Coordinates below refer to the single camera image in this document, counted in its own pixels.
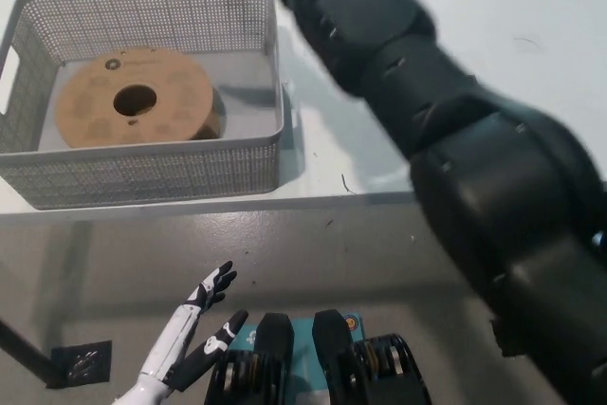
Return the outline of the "white and black left hand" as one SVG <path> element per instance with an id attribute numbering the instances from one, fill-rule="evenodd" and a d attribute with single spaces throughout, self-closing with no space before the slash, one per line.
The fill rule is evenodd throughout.
<path id="1" fill-rule="evenodd" d="M 172 392 L 183 392 L 207 373 L 227 352 L 248 318 L 246 310 L 236 311 L 197 348 L 190 350 L 201 317 L 225 298 L 236 278 L 233 262 L 227 261 L 211 272 L 177 307 L 144 361 L 138 381 L 146 381 L 160 402 Z"/>

